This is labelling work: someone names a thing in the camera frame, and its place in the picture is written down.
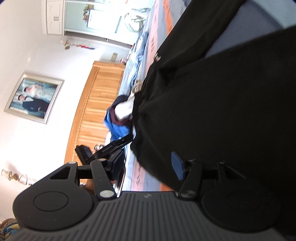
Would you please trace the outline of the striped star bedsheet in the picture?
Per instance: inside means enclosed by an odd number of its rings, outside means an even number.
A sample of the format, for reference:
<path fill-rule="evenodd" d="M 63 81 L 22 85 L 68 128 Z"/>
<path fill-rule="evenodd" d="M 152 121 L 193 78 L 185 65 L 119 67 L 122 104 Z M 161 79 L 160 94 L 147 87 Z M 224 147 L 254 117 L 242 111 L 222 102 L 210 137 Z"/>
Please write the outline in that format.
<path fill-rule="evenodd" d="M 135 95 L 131 149 L 174 190 L 171 153 L 295 185 L 295 1 L 192 1 Z"/>

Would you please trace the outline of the dark navy garment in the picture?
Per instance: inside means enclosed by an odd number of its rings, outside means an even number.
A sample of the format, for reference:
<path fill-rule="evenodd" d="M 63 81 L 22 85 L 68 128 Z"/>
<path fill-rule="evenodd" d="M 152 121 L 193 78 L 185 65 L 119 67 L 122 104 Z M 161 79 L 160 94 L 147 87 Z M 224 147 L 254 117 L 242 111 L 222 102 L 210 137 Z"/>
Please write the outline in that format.
<path fill-rule="evenodd" d="M 119 95 L 115 101 L 112 103 L 111 107 L 112 108 L 115 108 L 118 104 L 122 103 L 122 102 L 125 102 L 128 100 L 128 96 L 126 95 Z"/>

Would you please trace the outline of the grey sweatpants with drawstring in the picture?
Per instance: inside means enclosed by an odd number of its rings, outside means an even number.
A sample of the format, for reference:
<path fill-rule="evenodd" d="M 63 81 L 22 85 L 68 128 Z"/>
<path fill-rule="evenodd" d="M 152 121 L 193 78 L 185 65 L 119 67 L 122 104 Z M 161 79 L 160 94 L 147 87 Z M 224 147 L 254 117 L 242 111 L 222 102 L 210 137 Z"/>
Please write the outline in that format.
<path fill-rule="evenodd" d="M 133 110 L 133 103 L 135 99 L 135 94 L 138 93 L 143 85 L 143 81 L 137 80 L 133 89 L 131 90 L 130 96 L 128 100 L 118 104 L 115 107 L 115 114 L 116 116 L 122 120 L 123 118 L 132 118 L 132 110 Z"/>

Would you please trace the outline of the maroon garment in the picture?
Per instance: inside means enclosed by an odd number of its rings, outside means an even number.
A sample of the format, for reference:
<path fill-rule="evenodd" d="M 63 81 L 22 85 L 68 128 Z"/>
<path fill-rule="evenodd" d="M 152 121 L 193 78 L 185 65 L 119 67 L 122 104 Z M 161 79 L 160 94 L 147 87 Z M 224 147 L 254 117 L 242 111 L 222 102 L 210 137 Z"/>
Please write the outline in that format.
<path fill-rule="evenodd" d="M 117 126 L 127 126 L 129 128 L 132 127 L 132 121 L 130 118 L 123 118 L 120 120 L 116 114 L 115 114 L 115 107 L 110 108 L 110 116 L 111 116 L 111 122 L 116 124 Z"/>

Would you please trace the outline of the black trousers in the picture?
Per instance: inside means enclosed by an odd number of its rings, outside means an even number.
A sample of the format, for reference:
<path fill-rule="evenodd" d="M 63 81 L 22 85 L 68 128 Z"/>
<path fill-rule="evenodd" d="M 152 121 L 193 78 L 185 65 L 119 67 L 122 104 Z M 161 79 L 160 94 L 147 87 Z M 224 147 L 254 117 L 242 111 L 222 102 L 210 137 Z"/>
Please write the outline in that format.
<path fill-rule="evenodd" d="M 137 160 L 180 199 L 295 240 L 295 1 L 189 1 L 132 115 Z"/>

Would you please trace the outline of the framed wall picture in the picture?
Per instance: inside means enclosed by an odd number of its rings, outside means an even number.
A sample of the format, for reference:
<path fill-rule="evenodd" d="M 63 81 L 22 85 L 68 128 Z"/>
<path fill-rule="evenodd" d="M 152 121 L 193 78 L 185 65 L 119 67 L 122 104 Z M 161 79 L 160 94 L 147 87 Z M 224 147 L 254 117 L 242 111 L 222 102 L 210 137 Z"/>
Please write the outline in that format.
<path fill-rule="evenodd" d="M 16 84 L 4 111 L 46 124 L 64 80 L 25 72 Z"/>

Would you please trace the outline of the light blue sweatpants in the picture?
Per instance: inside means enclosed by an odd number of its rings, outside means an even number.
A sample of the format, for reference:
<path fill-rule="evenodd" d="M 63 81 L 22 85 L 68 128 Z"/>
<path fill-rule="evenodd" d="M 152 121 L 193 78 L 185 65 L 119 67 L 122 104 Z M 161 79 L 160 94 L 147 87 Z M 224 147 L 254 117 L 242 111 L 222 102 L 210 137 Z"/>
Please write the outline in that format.
<path fill-rule="evenodd" d="M 118 95 L 129 96 L 136 84 L 145 79 L 148 37 L 149 32 L 142 32 L 130 51 Z"/>

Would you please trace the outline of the teal sliding wardrobe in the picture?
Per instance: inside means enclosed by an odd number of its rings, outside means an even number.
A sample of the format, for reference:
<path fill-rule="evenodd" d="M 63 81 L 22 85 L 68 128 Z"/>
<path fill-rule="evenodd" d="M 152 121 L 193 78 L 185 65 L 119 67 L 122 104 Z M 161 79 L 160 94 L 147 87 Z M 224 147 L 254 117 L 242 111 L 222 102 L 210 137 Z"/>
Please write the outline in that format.
<path fill-rule="evenodd" d="M 43 33 L 77 33 L 132 45 L 154 1 L 41 1 Z"/>

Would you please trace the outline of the blue garment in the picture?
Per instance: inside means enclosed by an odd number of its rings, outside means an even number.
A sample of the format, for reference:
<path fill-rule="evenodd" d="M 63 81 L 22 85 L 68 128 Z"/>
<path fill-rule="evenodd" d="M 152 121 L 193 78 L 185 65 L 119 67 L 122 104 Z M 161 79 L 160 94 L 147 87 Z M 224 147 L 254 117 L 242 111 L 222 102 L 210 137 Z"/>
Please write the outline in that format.
<path fill-rule="evenodd" d="M 103 122 L 105 126 L 109 129 L 109 132 L 111 133 L 111 141 L 119 140 L 130 133 L 130 128 L 128 126 L 119 126 L 113 122 L 113 120 L 111 119 L 111 108 L 107 110 Z"/>

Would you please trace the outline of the hanging wall ornament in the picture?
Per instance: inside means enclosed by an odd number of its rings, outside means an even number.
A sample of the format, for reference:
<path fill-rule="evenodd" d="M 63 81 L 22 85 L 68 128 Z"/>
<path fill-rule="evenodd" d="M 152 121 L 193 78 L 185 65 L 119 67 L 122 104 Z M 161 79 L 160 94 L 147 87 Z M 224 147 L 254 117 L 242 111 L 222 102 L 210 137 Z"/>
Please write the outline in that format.
<path fill-rule="evenodd" d="M 89 49 L 89 50 L 95 50 L 93 47 L 89 47 L 86 45 L 81 45 L 81 44 L 72 44 L 69 42 L 69 40 L 60 40 L 60 43 L 64 46 L 65 50 L 69 50 L 72 46 L 77 47 L 77 48 L 83 48 L 83 49 Z"/>

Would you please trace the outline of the wooden headboard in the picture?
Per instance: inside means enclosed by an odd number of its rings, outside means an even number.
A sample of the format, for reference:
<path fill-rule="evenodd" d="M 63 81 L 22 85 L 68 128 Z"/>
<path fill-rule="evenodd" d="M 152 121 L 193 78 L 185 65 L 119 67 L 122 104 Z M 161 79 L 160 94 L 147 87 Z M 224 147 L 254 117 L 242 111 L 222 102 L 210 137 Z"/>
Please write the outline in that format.
<path fill-rule="evenodd" d="M 64 163 L 79 160 L 75 148 L 104 144 L 108 128 L 103 120 L 107 109 L 115 101 L 125 66 L 120 63 L 95 61 L 86 81 L 70 131 Z"/>

